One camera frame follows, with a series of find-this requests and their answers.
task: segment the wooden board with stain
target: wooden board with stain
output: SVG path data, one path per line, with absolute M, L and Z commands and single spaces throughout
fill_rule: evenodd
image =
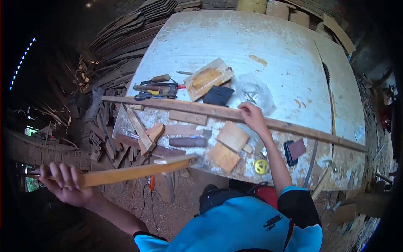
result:
M 199 125 L 206 125 L 207 123 L 206 115 L 187 113 L 177 110 L 169 111 L 169 119 Z
M 232 151 L 238 153 L 248 141 L 249 135 L 238 127 L 236 123 L 227 121 L 224 127 L 220 129 L 220 133 L 216 139 Z
M 211 151 L 208 153 L 208 157 L 216 162 L 221 168 L 223 168 L 226 172 L 230 173 L 239 160 L 240 156 L 232 152 L 230 149 L 222 145 L 221 143 L 217 143 Z
M 232 69 L 221 58 L 218 58 L 184 79 L 183 82 L 190 99 L 196 101 L 205 95 L 212 86 L 219 86 L 232 77 L 234 77 Z

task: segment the chisel handle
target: chisel handle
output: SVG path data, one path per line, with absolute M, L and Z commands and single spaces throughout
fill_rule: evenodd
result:
M 151 79 L 151 82 L 162 82 L 162 81 L 169 81 L 171 77 L 169 76 L 169 74 L 164 74 L 164 75 L 160 75 L 160 76 L 155 76 Z

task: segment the blue t-shirt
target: blue t-shirt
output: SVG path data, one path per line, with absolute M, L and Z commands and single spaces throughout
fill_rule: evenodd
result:
M 253 196 L 231 198 L 190 220 L 171 243 L 144 232 L 134 241 L 141 252 L 316 252 L 322 228 L 309 192 L 291 186 L 279 196 L 278 210 Z

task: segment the wooden beam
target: wooden beam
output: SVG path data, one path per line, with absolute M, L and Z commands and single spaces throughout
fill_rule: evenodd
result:
M 189 167 L 189 160 L 187 159 L 168 165 L 152 164 L 152 165 L 141 165 L 141 166 L 113 169 L 106 171 L 94 171 L 83 174 L 81 187 L 112 184 L 125 180 L 154 175 L 158 173 L 170 173 L 174 171 L 179 171 L 181 169 L 188 167 Z M 34 179 L 39 178 L 39 176 L 35 175 L 28 175 L 27 177 L 31 177 Z
M 174 99 L 145 99 L 143 101 L 136 101 L 130 97 L 118 96 L 102 96 L 102 100 L 108 102 L 120 102 L 124 104 L 137 104 L 143 105 L 144 107 L 163 110 L 173 109 L 178 111 L 207 115 L 208 117 L 213 117 L 221 120 L 230 120 L 237 123 L 244 123 L 239 110 L 211 104 L 186 102 Z M 268 128 L 272 130 L 300 135 L 302 137 L 315 139 L 325 143 L 335 144 L 359 152 L 367 151 L 367 148 L 364 145 L 357 144 L 353 141 L 344 139 L 342 137 L 337 137 L 335 135 L 327 134 L 319 130 L 310 129 L 307 127 L 269 118 L 265 118 L 265 120 Z

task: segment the tape measure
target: tape measure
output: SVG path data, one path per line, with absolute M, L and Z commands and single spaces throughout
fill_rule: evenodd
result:
M 266 174 L 269 171 L 269 164 L 264 159 L 253 161 L 252 166 L 258 174 Z

